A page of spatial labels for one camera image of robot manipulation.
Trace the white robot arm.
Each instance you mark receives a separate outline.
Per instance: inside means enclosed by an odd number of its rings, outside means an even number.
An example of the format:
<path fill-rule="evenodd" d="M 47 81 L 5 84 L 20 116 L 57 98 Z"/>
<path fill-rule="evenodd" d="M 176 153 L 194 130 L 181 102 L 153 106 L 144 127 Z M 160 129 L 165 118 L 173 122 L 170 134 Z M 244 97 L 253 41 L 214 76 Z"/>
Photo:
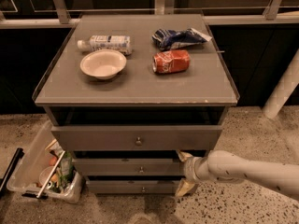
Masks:
<path fill-rule="evenodd" d="M 299 84 L 299 51 L 282 75 L 263 107 L 263 113 L 273 119 Z M 203 181 L 234 182 L 248 180 L 262 187 L 299 200 L 299 166 L 242 159 L 223 150 L 212 150 L 204 158 L 177 151 L 183 162 L 184 178 L 175 195 L 182 197 Z"/>

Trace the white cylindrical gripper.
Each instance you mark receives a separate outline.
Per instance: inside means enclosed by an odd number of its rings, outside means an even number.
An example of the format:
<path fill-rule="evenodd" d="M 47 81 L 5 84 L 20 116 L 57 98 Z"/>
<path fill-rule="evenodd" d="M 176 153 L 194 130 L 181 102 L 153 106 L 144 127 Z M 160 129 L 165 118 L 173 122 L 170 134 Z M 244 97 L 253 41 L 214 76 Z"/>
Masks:
<path fill-rule="evenodd" d="M 200 181 L 209 179 L 209 171 L 207 158 L 193 157 L 192 154 L 177 150 L 178 157 L 184 162 L 184 175 L 178 183 L 178 188 L 175 192 L 176 197 L 183 197 L 187 194 L 194 193 Z"/>

